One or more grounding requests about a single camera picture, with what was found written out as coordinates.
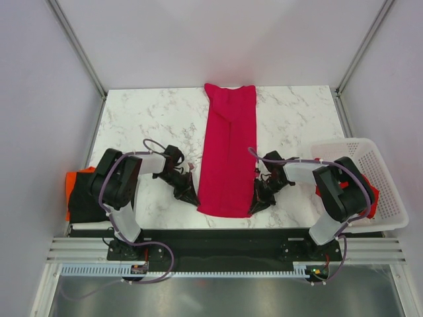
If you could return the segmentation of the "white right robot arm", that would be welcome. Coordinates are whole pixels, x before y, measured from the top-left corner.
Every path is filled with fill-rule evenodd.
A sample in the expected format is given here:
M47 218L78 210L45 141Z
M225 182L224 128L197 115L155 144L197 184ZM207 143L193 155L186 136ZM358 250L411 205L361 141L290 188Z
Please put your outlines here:
M327 251L352 222L374 215L379 192L358 170L353 160L341 157L333 162L284 159L277 151L258 157L268 171L258 174L249 215L254 215L276 204L276 194L286 186L307 183L315 187L325 211L308 230L303 243L304 255L317 260Z

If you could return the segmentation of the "crimson pink t-shirt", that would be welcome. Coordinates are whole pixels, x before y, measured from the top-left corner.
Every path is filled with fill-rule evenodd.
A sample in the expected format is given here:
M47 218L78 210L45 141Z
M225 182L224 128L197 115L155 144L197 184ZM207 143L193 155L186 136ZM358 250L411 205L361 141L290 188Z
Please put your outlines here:
M200 170L198 211L234 219L249 218L254 194L257 148L256 87L230 89L204 85L209 100Z

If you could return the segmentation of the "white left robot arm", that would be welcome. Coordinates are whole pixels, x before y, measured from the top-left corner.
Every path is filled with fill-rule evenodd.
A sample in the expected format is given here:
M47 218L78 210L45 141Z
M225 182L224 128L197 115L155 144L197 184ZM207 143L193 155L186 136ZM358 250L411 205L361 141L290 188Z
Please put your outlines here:
M159 178L173 188L175 199L200 205L182 151L173 145L161 148L161 153L149 149L127 154L107 149L89 180L88 191L105 211L114 230L114 239L108 245L109 261L138 261L148 249L135 219L139 176L150 174Z

